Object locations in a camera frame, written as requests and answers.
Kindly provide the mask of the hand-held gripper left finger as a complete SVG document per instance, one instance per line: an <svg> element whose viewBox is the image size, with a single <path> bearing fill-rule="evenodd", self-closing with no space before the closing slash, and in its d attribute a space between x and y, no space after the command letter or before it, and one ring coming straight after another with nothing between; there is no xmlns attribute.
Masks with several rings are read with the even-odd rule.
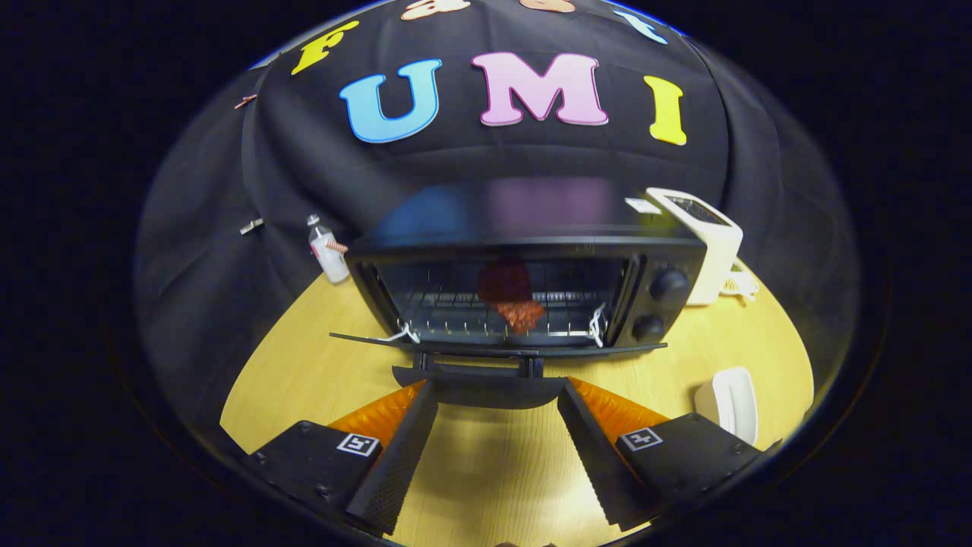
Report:
<svg viewBox="0 0 972 547"><path fill-rule="evenodd" d="M329 425L299 420L247 468L319 518L391 536L437 409L433 385L414 382Z"/></svg>

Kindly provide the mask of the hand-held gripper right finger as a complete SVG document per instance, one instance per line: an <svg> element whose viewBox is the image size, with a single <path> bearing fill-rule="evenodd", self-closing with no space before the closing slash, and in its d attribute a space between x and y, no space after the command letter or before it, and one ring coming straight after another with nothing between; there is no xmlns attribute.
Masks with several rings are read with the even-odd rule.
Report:
<svg viewBox="0 0 972 547"><path fill-rule="evenodd" d="M667 418L579 378L557 407L605 519L623 532L693 511L762 456L699 415Z"/></svg>

